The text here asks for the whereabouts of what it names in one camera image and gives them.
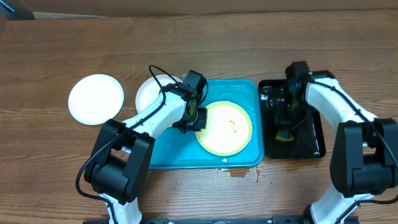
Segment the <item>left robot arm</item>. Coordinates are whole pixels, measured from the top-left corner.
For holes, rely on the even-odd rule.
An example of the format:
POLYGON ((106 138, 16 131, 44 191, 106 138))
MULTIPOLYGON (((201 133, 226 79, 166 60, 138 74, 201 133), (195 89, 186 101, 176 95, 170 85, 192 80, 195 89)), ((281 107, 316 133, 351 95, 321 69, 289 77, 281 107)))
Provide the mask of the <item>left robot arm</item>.
POLYGON ((75 187, 84 197, 103 201, 109 217, 103 223, 143 223, 137 198, 149 170, 155 140, 169 127, 181 133, 206 126, 202 93, 160 93, 151 105, 123 122, 102 125, 75 187))

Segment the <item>green yellow sponge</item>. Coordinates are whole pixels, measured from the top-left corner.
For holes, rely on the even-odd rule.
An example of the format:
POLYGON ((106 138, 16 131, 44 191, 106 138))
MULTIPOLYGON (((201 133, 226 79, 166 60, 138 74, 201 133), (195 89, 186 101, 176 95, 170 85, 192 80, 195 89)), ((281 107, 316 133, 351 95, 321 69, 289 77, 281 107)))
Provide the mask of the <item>green yellow sponge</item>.
POLYGON ((294 134, 289 129, 280 129, 276 132, 275 138, 279 142, 292 142, 295 140, 294 134))

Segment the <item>yellow-green plate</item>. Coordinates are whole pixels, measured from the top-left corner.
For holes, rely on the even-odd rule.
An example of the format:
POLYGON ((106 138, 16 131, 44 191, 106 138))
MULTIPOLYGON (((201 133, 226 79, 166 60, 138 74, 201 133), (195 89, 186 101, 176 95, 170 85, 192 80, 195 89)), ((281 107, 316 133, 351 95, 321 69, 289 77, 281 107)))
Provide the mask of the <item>yellow-green plate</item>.
POLYGON ((253 130, 248 113, 230 101, 216 101, 206 109, 206 128, 196 133, 200 145, 216 156, 232 156, 242 151, 253 130))

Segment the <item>white plate with stain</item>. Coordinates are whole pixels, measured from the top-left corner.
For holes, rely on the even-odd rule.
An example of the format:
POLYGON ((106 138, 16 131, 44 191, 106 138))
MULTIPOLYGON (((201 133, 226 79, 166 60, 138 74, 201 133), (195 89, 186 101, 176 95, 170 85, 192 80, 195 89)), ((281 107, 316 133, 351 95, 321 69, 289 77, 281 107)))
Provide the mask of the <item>white plate with stain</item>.
POLYGON ((81 79, 71 90, 68 109, 78 122, 99 125, 114 118, 124 103, 121 84, 105 74, 94 74, 81 79))

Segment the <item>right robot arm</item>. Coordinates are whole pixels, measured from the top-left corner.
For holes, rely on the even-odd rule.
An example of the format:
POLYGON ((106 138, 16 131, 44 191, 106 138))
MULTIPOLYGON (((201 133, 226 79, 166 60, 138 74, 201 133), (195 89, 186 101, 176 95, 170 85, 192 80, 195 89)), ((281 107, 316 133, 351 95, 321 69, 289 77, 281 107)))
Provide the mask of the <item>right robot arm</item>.
POLYGON ((258 89, 266 157, 321 158, 321 119, 336 133, 328 190, 302 215, 274 216, 272 223, 357 223, 356 208, 397 186, 397 123, 360 107, 329 71, 287 72, 258 89))

